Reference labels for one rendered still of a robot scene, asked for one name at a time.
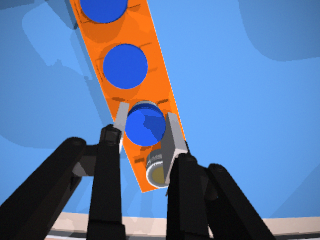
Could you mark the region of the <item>blue flat mat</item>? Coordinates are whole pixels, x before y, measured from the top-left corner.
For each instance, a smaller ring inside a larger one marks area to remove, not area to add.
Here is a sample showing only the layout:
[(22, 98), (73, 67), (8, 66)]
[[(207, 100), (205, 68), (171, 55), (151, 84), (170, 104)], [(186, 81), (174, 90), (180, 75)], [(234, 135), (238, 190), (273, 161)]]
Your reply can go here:
[[(185, 139), (262, 219), (320, 217), (320, 0), (147, 0)], [(114, 124), (70, 0), (0, 0), (0, 206)], [(167, 218), (121, 147), (122, 216)]]

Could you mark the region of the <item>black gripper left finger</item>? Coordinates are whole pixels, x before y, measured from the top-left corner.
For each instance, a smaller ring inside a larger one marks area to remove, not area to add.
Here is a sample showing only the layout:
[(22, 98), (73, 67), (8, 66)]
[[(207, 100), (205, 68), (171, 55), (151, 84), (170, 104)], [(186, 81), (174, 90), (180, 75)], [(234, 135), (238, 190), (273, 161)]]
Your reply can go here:
[(126, 240), (120, 152), (128, 110), (129, 103), (120, 102), (114, 125), (101, 129), (98, 144), (69, 137), (40, 164), (0, 206), (0, 240), (44, 240), (82, 177), (89, 176), (86, 240)]

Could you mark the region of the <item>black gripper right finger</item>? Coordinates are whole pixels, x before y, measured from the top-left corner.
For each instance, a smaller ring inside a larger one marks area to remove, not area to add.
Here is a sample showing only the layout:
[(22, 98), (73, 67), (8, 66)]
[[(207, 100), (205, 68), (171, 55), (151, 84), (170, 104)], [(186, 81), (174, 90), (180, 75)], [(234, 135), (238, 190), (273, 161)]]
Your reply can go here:
[(169, 184), (166, 240), (276, 240), (225, 167), (198, 167), (177, 114), (168, 112), (165, 122), (160, 143)]

